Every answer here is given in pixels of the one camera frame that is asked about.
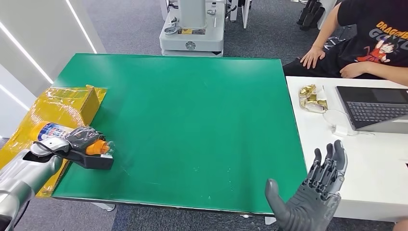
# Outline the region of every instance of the floor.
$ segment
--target floor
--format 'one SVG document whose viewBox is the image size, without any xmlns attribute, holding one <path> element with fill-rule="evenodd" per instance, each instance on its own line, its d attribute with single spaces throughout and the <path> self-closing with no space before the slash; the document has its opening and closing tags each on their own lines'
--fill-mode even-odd
<svg viewBox="0 0 408 231">
<path fill-rule="evenodd" d="M 160 55 L 163 20 L 158 0 L 83 0 L 108 53 Z M 318 31 L 295 24 L 303 5 L 289 0 L 254 0 L 248 28 L 241 14 L 226 23 L 224 55 L 280 58 L 283 64 L 302 56 Z M 345 37 L 353 35 L 347 30 Z M 392 223 L 335 218 L 331 231 L 391 231 Z M 263 217 L 120 205 L 106 212 L 85 202 L 34 199 L 16 231 L 262 231 Z"/>
</svg>

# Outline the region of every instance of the bottle label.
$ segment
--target bottle label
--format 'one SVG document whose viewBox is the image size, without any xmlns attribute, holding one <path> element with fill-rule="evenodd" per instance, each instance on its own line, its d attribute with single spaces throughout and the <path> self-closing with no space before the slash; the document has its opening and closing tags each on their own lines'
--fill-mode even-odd
<svg viewBox="0 0 408 231">
<path fill-rule="evenodd" d="M 45 140 L 50 137 L 63 138 L 67 133 L 71 132 L 72 128 L 67 128 L 55 123 L 46 124 L 38 134 L 38 141 Z"/>
</svg>

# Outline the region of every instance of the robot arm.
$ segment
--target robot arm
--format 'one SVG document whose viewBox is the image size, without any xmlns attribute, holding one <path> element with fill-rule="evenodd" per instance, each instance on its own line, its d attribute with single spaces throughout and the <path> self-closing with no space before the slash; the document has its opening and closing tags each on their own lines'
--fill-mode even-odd
<svg viewBox="0 0 408 231">
<path fill-rule="evenodd" d="M 268 179 L 265 196 L 284 231 L 325 231 L 341 197 L 338 193 L 347 168 L 347 154 L 341 141 L 327 145 L 327 155 L 321 163 L 320 149 L 306 179 L 287 203 L 278 194 L 278 184 Z"/>
<path fill-rule="evenodd" d="M 80 127 L 67 137 L 36 141 L 0 169 L 0 231 L 11 231 L 17 213 L 68 159 L 84 168 L 110 169 L 111 155 L 86 155 L 85 149 L 104 136 L 93 128 Z"/>
<path fill-rule="evenodd" d="M 29 152 L 27 149 L 21 151 L 0 170 L 0 231 L 13 230 L 18 211 L 61 167 L 59 156 L 54 155 L 41 163 L 26 160 Z"/>
</svg>

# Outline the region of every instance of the gold object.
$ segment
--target gold object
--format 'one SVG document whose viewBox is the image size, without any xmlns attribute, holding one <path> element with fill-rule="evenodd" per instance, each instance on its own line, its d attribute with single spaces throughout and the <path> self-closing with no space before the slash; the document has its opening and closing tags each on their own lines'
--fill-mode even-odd
<svg viewBox="0 0 408 231">
<path fill-rule="evenodd" d="M 318 92 L 314 84 L 299 90 L 299 103 L 302 108 L 311 112 L 324 113 L 328 109 L 324 89 Z"/>
</svg>

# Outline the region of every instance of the yellow plastic bag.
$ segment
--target yellow plastic bag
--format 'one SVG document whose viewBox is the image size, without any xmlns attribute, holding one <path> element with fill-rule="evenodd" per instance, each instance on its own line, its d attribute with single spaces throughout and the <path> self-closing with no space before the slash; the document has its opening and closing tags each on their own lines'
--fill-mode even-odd
<svg viewBox="0 0 408 231">
<path fill-rule="evenodd" d="M 105 94 L 106 89 L 89 85 L 82 88 L 48 88 L 37 98 L 17 131 L 0 150 L 0 168 L 10 162 L 20 151 L 30 147 L 34 141 L 30 138 L 30 133 L 35 124 L 41 121 L 70 128 L 88 126 Z M 37 196 L 51 196 L 66 167 L 67 161 L 64 160 L 60 170 L 47 181 Z"/>
</svg>

